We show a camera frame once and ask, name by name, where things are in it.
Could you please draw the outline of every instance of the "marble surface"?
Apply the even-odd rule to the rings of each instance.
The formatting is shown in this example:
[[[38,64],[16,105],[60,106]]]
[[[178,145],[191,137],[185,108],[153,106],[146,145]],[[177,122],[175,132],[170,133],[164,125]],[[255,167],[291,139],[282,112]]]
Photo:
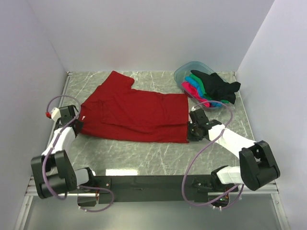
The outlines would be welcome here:
[[[161,93],[182,93],[177,87],[172,71],[134,71],[121,72],[135,79],[132,86],[138,90]],[[84,102],[87,97],[104,82],[110,72],[72,72],[69,74],[66,94]],[[219,72],[228,82],[234,82],[232,72]],[[253,139],[244,106],[237,93],[236,103],[230,105],[234,111],[234,119],[229,128],[236,133]],[[74,104],[69,98],[62,105]],[[189,99],[189,107],[194,103]],[[226,109],[206,112],[209,119],[217,119],[222,123],[228,121],[230,115]],[[138,175],[175,175],[184,174],[187,165],[194,155],[209,142],[176,143],[141,143],[116,141],[90,137],[79,134],[73,142],[68,155],[74,169],[89,166],[98,175],[138,174]],[[195,161],[190,174],[210,174],[212,170],[223,165],[238,166],[238,159],[218,144],[213,144]]]

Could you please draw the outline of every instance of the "red cloth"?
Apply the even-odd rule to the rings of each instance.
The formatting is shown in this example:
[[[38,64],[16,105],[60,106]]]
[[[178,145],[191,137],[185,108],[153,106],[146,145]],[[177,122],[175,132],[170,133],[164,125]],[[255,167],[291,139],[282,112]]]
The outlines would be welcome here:
[[[81,105],[81,133],[142,142],[188,143],[188,99],[131,89],[134,79],[113,71]]]
[[[203,105],[205,105],[206,107],[210,107],[210,103],[209,102],[206,102],[208,101],[207,99],[204,99],[204,98],[201,98],[197,92],[197,89],[192,86],[190,83],[188,82],[183,82],[182,84],[182,87],[188,91],[193,97],[195,97],[200,103],[201,102],[205,102]]]

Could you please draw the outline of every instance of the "white backdrop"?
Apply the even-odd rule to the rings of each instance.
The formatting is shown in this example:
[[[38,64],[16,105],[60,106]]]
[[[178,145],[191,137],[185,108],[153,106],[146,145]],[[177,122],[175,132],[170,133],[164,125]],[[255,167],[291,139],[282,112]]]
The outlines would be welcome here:
[[[28,0],[64,68],[237,70],[273,0]]]
[[[13,229],[29,183],[31,158],[46,147],[50,98],[67,75],[25,0],[0,1],[0,229]]]
[[[276,0],[237,76],[255,138],[267,141],[293,230],[307,226],[307,2]]]

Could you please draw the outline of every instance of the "green cloth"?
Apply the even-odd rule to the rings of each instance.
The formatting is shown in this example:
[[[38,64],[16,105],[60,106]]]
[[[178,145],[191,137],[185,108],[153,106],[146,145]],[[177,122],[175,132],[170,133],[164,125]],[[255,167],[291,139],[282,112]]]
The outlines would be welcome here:
[[[194,81],[196,81],[199,84],[199,86],[201,88],[202,94],[205,95],[206,94],[206,90],[205,90],[205,87],[203,86],[203,83],[202,83],[201,79],[196,77],[194,74],[190,74],[190,78],[192,78]]]
[[[195,80],[199,85],[200,85],[200,88],[201,88],[201,92],[203,94],[203,97],[206,98],[207,100],[212,100],[212,98],[206,93],[206,89],[201,81],[200,78],[196,77],[194,74],[190,74],[190,78],[192,78],[193,80]],[[226,100],[221,100],[221,102],[227,104],[229,103],[229,101],[226,101]]]

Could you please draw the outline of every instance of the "plastic container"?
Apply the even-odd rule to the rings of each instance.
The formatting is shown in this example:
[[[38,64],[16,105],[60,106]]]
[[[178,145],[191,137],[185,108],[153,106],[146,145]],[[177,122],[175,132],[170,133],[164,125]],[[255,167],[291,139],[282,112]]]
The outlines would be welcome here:
[[[192,98],[192,101],[195,103],[199,103],[199,101],[193,97],[188,91],[186,91],[183,87],[182,87],[182,83],[185,81],[185,77],[191,74],[191,70],[198,70],[201,71],[203,73],[207,73],[207,74],[212,74],[214,73],[214,71],[212,69],[210,69],[208,66],[206,66],[205,64],[199,62],[199,61],[192,61],[189,62],[187,64],[185,64],[184,66],[180,67],[179,69],[177,69],[174,73],[174,79],[177,83],[177,86],[184,92],[186,92],[188,95],[190,95],[190,98]],[[222,106],[219,107],[206,107],[206,106],[202,106],[202,108],[205,111],[216,111],[217,109],[221,109]]]

